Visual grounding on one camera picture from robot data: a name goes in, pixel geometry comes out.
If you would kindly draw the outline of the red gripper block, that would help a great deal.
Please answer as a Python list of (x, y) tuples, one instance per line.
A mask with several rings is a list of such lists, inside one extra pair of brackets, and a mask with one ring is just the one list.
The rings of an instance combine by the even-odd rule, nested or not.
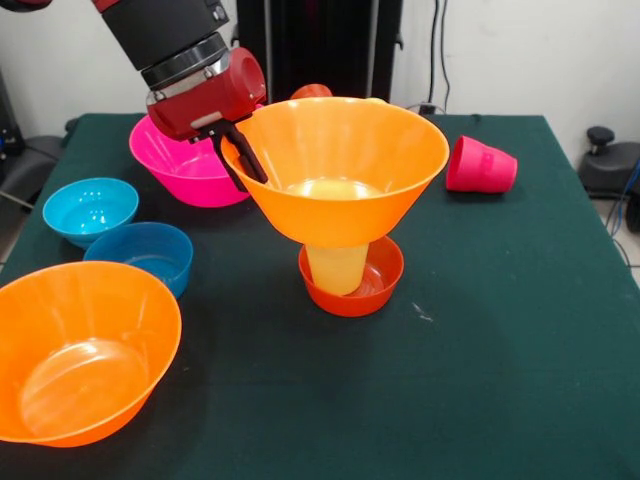
[[(236, 122), (250, 115), (267, 99), (266, 80), (259, 62), (243, 47), (223, 55), (222, 59), (177, 83), (151, 92), (147, 112), (161, 133), (177, 140), (191, 140), (218, 120)], [(225, 134), (239, 153), (246, 176), (261, 183), (268, 176), (243, 133), (230, 127)], [(221, 137), (210, 134), (214, 151), (239, 192), (248, 190), (225, 160)]]

